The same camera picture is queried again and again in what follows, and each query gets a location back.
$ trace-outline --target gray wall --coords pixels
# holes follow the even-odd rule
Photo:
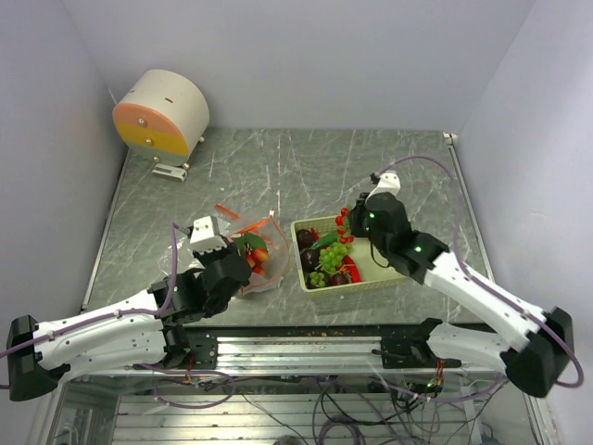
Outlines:
[[[151,68],[216,126],[461,129],[534,0],[64,0],[117,99]]]
[[[567,310],[588,380],[555,388],[567,444],[591,443],[593,4],[538,0],[460,136],[461,166],[497,279]],[[567,371],[563,380],[574,380]]]
[[[0,10],[4,337],[23,314],[52,320],[80,308],[123,146],[107,88],[61,3],[1,0]],[[36,405],[0,394],[2,443],[25,443]]]

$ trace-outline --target green plastic basket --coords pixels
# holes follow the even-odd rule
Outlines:
[[[406,278],[392,268],[384,269],[377,266],[371,258],[371,246],[368,239],[356,238],[352,243],[352,249],[348,252],[350,258],[356,263],[360,272],[360,283],[351,283],[342,286],[328,286],[321,289],[307,289],[305,274],[303,273],[297,244],[297,231],[301,229],[314,229],[317,235],[324,236],[335,230],[335,216],[314,218],[312,220],[298,220],[290,225],[290,234],[293,237],[296,253],[296,267],[298,268],[298,280],[303,290],[311,295],[318,294],[345,294],[361,290],[377,289],[380,287],[396,286],[402,279]],[[375,258],[381,262],[386,260],[375,250]]]

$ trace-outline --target plastic bag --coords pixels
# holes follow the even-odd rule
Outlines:
[[[223,235],[231,240],[244,234],[257,235],[265,242],[268,250],[268,259],[261,264],[263,274],[252,273],[249,286],[241,290],[241,295],[278,287],[290,267],[290,243],[274,219],[274,209],[251,209],[242,215],[218,204],[215,209],[219,221],[223,219],[230,222],[224,231],[221,229]]]
[[[278,287],[290,267],[290,243],[273,217],[274,210],[249,210],[239,216],[217,204],[214,213],[213,216],[218,219],[221,235],[231,240],[247,233],[257,235],[265,242],[268,250],[268,259],[261,264],[265,271],[264,275],[252,273],[249,278],[249,285],[241,289],[241,295],[250,292],[263,292]],[[200,261],[194,258],[187,236],[178,239],[177,252],[177,268],[179,271],[203,267]],[[158,259],[158,268],[165,275],[170,274],[170,246]]]

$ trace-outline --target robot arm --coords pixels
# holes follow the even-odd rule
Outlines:
[[[353,235],[368,237],[372,248],[391,267],[456,300],[494,330],[494,333],[479,333],[429,319],[421,326],[424,352],[505,372],[523,392],[545,397],[569,358],[526,314],[545,324],[572,350],[570,315],[559,308],[545,312],[468,266],[463,271],[447,245],[430,234],[412,230],[404,206],[396,198],[399,180],[395,172],[385,172],[380,178],[372,179],[377,187],[370,194],[361,194],[349,214]],[[487,287],[510,300],[521,312],[475,280],[487,283]]]
[[[37,323],[27,315],[14,320],[9,348],[45,336],[49,340],[8,356],[10,399],[34,399],[60,381],[135,363],[178,366],[190,351],[183,324],[224,312],[251,275],[234,244],[220,235],[215,218],[196,220],[188,232],[190,247],[204,268],[177,274],[166,309],[161,308],[171,277],[124,301],[67,319]],[[88,325],[58,335],[84,323]]]

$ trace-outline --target gray marble tabletop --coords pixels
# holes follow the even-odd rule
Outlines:
[[[114,303],[163,274],[158,259],[170,244],[170,222],[189,225],[215,204],[237,213],[276,208],[287,236],[290,223],[335,215],[372,185],[369,174],[390,160],[427,154],[453,169],[438,132],[379,130],[209,129],[194,151],[184,184],[151,174],[152,164],[131,154],[101,254],[88,309]],[[454,213],[448,179],[435,165],[413,160],[397,167],[401,199],[415,228],[451,243]],[[467,210],[461,215],[467,262],[485,271]],[[403,280],[398,286],[311,298],[292,265],[282,285],[231,301],[201,324],[303,325],[419,323],[426,317],[475,322],[477,318],[437,291]]]

